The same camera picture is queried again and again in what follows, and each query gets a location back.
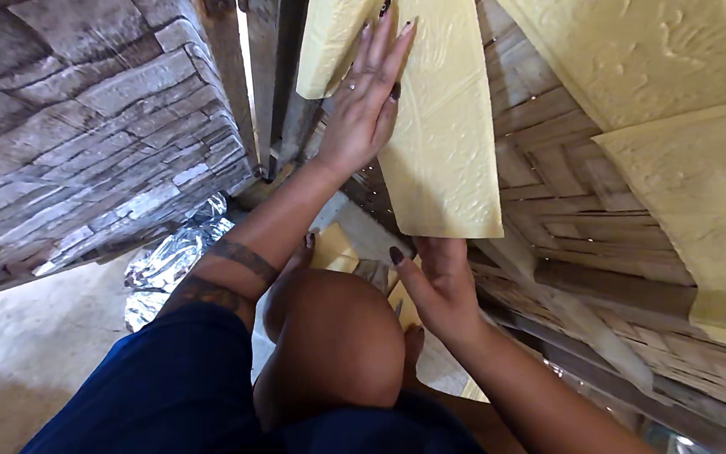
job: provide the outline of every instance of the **knee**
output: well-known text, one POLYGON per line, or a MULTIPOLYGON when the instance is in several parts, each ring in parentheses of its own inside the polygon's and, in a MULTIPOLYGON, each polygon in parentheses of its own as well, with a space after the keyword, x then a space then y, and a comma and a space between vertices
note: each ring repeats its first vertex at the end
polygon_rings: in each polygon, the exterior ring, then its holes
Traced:
POLYGON ((393 405, 405 343, 377 288, 355 275, 304 270, 277 284, 269 301, 268 335, 284 337, 291 352, 297 346, 328 392, 357 405, 393 405))

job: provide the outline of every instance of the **wall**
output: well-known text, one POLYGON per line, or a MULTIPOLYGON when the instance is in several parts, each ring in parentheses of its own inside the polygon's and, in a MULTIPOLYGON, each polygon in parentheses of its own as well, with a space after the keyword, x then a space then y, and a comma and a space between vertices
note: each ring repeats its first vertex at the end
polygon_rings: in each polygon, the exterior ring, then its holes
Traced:
POLYGON ((248 177, 189 0, 0 0, 0 284, 248 177))

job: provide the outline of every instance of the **fingernail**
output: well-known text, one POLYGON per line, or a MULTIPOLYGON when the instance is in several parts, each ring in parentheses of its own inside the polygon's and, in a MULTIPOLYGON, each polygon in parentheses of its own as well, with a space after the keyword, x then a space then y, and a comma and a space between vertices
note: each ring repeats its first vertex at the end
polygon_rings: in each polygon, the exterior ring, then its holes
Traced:
POLYGON ((391 99, 394 99, 395 101, 399 99, 400 96, 402 96, 402 84, 397 82, 394 84, 394 88, 391 89, 391 99))
POLYGON ((385 3, 382 4, 382 8, 380 8, 380 17, 385 16, 388 12, 388 8, 391 7, 391 0, 386 0, 385 3))
POLYGON ((405 23, 405 26, 402 27, 402 31, 399 32, 399 36, 403 36, 406 33, 410 31, 411 28, 413 28, 414 22, 412 20, 409 20, 405 23))
POLYGON ((391 262, 394 262, 395 265, 398 265, 405 259, 405 256, 402 255, 402 251, 400 251, 395 245, 391 246, 388 250, 388 254, 391 256, 391 262))

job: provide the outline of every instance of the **hand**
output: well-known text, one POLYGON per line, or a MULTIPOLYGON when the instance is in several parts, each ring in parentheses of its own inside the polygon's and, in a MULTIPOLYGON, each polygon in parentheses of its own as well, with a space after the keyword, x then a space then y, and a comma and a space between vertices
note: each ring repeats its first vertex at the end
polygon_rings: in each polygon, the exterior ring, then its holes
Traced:
POLYGON ((479 336, 486 321, 479 313, 466 240, 415 237, 414 243, 421 270, 396 247, 390 252, 422 323, 445 344, 479 336))
POLYGON ((343 179, 374 159, 394 132, 397 77, 416 34, 416 24, 409 22, 389 46, 394 15, 390 9, 377 26, 366 22, 358 55, 332 97, 334 109, 315 160, 343 179))

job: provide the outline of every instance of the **blue shorts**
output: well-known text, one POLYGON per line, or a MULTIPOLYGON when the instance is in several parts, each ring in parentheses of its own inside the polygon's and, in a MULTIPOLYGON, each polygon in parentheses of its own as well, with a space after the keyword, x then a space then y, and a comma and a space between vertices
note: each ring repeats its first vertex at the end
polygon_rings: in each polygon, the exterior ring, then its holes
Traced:
POLYGON ((483 452, 446 409, 406 391, 394 409, 340 409, 263 433, 250 373, 237 315, 188 305, 116 342, 22 452, 483 452))

